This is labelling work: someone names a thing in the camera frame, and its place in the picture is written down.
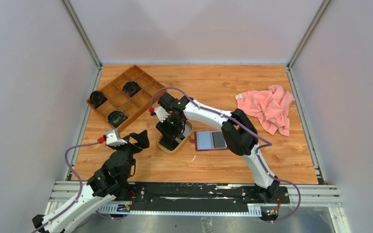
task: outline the gray floor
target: gray floor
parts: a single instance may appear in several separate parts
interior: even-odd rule
[[[291,212],[280,209],[280,216]],[[108,220],[92,216],[91,220],[74,233],[334,233],[328,208],[301,207],[281,223],[268,225],[255,217],[202,216],[127,216],[122,220]]]

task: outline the white wall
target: white wall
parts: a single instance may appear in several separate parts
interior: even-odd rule
[[[351,230],[373,232],[373,1],[335,0],[294,71]]]
[[[43,214],[95,76],[59,0],[0,1],[0,232]]]
[[[285,63],[322,0],[71,0],[104,63]]]

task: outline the pink cloth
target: pink cloth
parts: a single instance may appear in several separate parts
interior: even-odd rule
[[[247,91],[236,96],[238,108],[259,119],[262,127],[274,134],[289,136],[289,106],[294,96],[280,85],[271,85],[265,91]]]

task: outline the wooden table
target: wooden table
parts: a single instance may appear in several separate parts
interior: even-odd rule
[[[105,65],[98,86],[102,88],[130,65]],[[278,84],[291,90],[284,66],[230,66],[230,65],[139,65],[165,86],[175,86],[203,104],[235,110],[235,95],[248,90],[265,90]],[[168,92],[176,98],[182,95],[175,90]],[[294,183],[317,183],[308,146],[298,112],[290,107],[290,136],[278,132],[270,135],[261,127],[257,118],[250,116],[258,133],[272,142],[272,147],[262,149],[271,170],[281,179]],[[131,181],[149,182],[202,182],[202,183],[254,183],[244,160],[229,150],[195,151],[192,143],[185,143],[173,155],[157,147],[158,119],[144,112],[121,136],[148,130],[150,148],[135,155],[136,174]],[[192,121],[194,130],[212,130],[210,126]],[[91,112],[82,143],[96,142],[111,128]],[[112,149],[102,145],[81,148],[75,169],[86,180],[109,158]]]

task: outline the smartphone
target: smartphone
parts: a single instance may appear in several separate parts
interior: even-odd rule
[[[227,145],[221,131],[195,132],[195,150],[226,150]]]

